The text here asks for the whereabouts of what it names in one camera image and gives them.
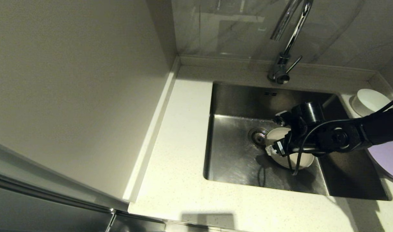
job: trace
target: stainless steel sink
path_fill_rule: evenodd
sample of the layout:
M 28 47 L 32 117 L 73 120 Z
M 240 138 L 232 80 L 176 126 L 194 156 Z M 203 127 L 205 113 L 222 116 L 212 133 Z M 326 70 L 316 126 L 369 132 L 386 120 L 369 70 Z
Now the stainless steel sink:
M 323 104 L 326 120 L 348 118 L 334 94 L 215 83 L 204 177 L 313 194 L 389 200 L 364 150 L 317 158 L 292 176 L 251 141 L 253 131 L 267 133 L 278 127 L 272 122 L 276 113 L 311 101 Z

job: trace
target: sink drain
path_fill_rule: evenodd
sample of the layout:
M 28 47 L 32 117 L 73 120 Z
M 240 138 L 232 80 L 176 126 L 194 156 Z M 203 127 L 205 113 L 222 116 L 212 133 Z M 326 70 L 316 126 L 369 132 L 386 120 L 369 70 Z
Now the sink drain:
M 264 149 L 268 131 L 263 128 L 254 128 L 248 132 L 248 140 L 257 148 Z

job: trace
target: chrome faucet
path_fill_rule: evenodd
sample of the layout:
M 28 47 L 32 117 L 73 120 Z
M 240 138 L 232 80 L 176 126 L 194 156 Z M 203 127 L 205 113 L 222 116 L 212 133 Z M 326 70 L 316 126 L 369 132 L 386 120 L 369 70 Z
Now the chrome faucet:
M 298 5 L 302 2 L 302 0 L 290 0 L 288 5 L 285 7 L 283 14 L 281 15 L 278 23 L 273 31 L 273 35 L 270 39 L 274 41 L 279 41 L 282 34 L 284 33 L 285 28 L 287 27 L 292 15 L 295 10 L 298 8 Z M 279 56 L 275 60 L 274 65 L 271 67 L 271 70 L 268 72 L 267 78 L 271 82 L 277 82 L 278 84 L 285 84 L 290 80 L 290 76 L 288 72 L 301 60 L 302 56 L 298 57 L 298 59 L 291 65 L 288 69 L 286 69 L 286 65 L 288 60 L 290 59 L 290 51 L 295 41 L 297 40 L 298 34 L 301 31 L 302 26 L 304 25 L 305 20 L 307 19 L 308 13 L 310 13 L 311 6 L 313 0 L 304 0 L 304 4 L 302 5 L 302 12 L 298 19 L 297 25 L 294 28 L 294 32 L 291 35 L 291 38 L 288 41 L 287 46 L 283 52 L 279 53 Z

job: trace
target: speckled countertop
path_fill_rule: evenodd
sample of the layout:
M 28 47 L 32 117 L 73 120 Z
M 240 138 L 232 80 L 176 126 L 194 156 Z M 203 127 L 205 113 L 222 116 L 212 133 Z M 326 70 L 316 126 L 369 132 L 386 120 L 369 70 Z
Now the speckled countertop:
M 393 200 L 329 197 L 203 177 L 213 81 L 336 93 L 372 88 L 361 78 L 293 74 L 285 85 L 264 72 L 182 66 L 136 202 L 129 213 L 242 231 L 393 231 Z M 393 198 L 393 182 L 382 179 Z

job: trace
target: white bowl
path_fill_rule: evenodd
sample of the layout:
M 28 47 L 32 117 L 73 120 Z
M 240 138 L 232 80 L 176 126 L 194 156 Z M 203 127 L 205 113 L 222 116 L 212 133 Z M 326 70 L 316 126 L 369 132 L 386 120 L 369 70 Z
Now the white bowl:
M 388 103 L 390 103 L 390 99 L 383 94 L 370 89 L 361 89 L 352 99 L 351 107 L 364 117 L 380 110 Z
M 285 127 L 273 129 L 272 131 L 270 131 L 267 134 L 267 140 L 265 141 L 266 145 L 267 146 L 272 145 L 274 143 L 274 141 L 277 141 L 277 140 L 280 140 L 280 139 L 284 138 L 284 136 L 290 130 L 291 129 L 285 128 Z M 272 154 L 271 157 L 279 165 L 281 165 L 283 167 L 286 167 L 288 169 L 290 168 L 290 166 L 288 164 L 287 157 L 281 157 L 279 154 Z M 293 169 L 295 168 L 295 165 L 297 165 L 297 157 L 298 157 L 298 153 L 290 154 L 291 166 L 292 166 Z M 314 161 L 313 154 L 302 153 L 301 154 L 301 160 L 300 160 L 300 166 L 298 167 L 298 169 L 305 169 L 306 167 L 309 167 L 312 164 L 313 161 Z

